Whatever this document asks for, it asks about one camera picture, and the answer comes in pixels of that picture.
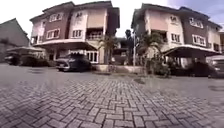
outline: townhouse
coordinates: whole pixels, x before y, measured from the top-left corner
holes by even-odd
[[[81,52],[92,63],[105,63],[107,56],[99,40],[105,35],[114,36],[119,20],[119,8],[113,7],[111,1],[63,3],[30,19],[33,23],[31,44],[45,49],[49,60]]]
[[[172,52],[175,57],[201,58],[221,52],[221,26],[210,21],[207,15],[186,7],[142,4],[134,11],[131,27],[137,36],[145,31],[159,33],[164,42],[162,51]]]

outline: balcony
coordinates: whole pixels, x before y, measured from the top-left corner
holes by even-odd
[[[103,28],[88,28],[86,32],[87,40],[100,40],[103,37]]]

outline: window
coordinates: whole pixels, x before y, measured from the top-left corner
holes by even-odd
[[[63,13],[53,14],[53,15],[50,16],[49,22],[53,22],[53,21],[57,21],[57,20],[62,20],[62,17],[63,17]]]
[[[194,19],[194,18],[190,18],[189,22],[192,26],[198,27],[198,28],[203,28],[203,24],[200,20]]]
[[[60,29],[50,30],[47,32],[47,39],[58,38],[60,34]]]
[[[86,56],[91,63],[98,63],[99,54],[97,51],[86,51]]]
[[[180,35],[171,34],[172,42],[180,43]]]
[[[38,41],[42,42],[43,41],[43,36],[38,36]]]
[[[201,46],[206,46],[206,40],[204,37],[193,35],[193,43]]]
[[[76,18],[81,18],[82,17],[82,12],[78,12],[77,14],[76,14]]]
[[[82,30],[72,31],[72,38],[81,38],[81,37],[82,37]]]
[[[90,39],[90,40],[98,40],[98,39],[102,38],[102,35],[103,35],[103,32],[92,32],[92,33],[90,33],[88,39]]]
[[[42,27],[45,28],[45,26],[46,26],[46,21],[43,21],[42,22]]]
[[[177,24],[177,17],[176,16],[171,16],[170,20],[171,20],[171,23]]]
[[[216,44],[216,43],[214,43],[213,46],[214,46],[214,50],[215,50],[216,52],[219,52],[219,45]]]

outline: overhang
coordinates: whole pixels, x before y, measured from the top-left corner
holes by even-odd
[[[182,45],[163,52],[165,56],[180,58],[201,58],[220,54],[219,52],[193,45]]]
[[[66,50],[91,50],[96,51],[97,49],[87,42],[55,42],[55,43],[41,43],[36,44],[34,47],[40,47],[43,49],[66,49]]]

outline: carport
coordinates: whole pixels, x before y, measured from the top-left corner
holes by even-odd
[[[96,51],[97,49],[87,42],[70,42],[62,40],[59,42],[36,44],[34,47],[40,47],[46,50],[46,56],[49,60],[55,60],[60,55],[67,55],[69,50],[89,50]]]
[[[206,58],[221,53],[193,45],[182,45],[163,52],[163,55],[177,58]]]
[[[220,55],[220,53],[197,46],[182,45],[163,52],[163,55],[174,59],[174,61],[168,61],[174,75],[206,76],[209,73],[209,68],[205,63],[206,57]]]

